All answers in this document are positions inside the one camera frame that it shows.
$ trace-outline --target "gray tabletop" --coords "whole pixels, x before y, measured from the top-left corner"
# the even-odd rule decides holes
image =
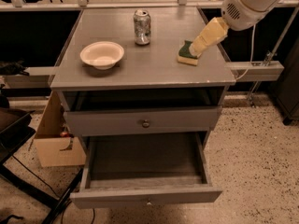
[[[206,87],[235,84],[235,79],[213,46],[197,66],[177,62],[184,40],[194,40],[204,28],[196,7],[150,7],[151,41],[135,43],[135,8],[84,10],[76,31],[50,85],[56,91],[92,91],[166,87]],[[103,71],[79,58],[84,47],[97,41],[113,41],[124,48],[124,56]]]

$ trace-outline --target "soda can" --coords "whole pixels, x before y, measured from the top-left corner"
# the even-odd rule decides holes
[[[150,42],[150,14],[147,10],[136,10],[133,20],[136,44],[147,45]]]

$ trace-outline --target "white bowl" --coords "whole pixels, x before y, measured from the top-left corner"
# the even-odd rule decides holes
[[[92,43],[80,53],[81,60],[99,70],[114,66],[123,56],[123,47],[110,41]]]

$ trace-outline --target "floor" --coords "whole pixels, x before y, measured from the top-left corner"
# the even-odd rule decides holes
[[[46,103],[45,99],[15,100],[11,106],[35,110],[31,126],[36,128]],[[299,223],[299,122],[284,126],[279,109],[267,94],[257,94],[255,104],[256,108],[250,107],[243,94],[226,96],[220,120],[207,142],[208,171],[213,186],[223,190],[216,202],[96,209],[94,223]],[[30,141],[15,156],[58,195],[78,171],[78,167],[41,168]],[[54,195],[13,158],[6,166]],[[9,223],[41,223],[49,212],[2,178],[0,196],[0,220],[11,214],[24,217]],[[93,210],[70,204],[54,223],[85,224],[92,219]]]

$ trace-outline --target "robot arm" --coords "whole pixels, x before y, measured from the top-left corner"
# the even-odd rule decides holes
[[[279,0],[224,0],[221,18],[211,20],[189,47],[192,56],[199,57],[210,46],[220,43],[228,29],[236,31],[250,28],[271,11]]]

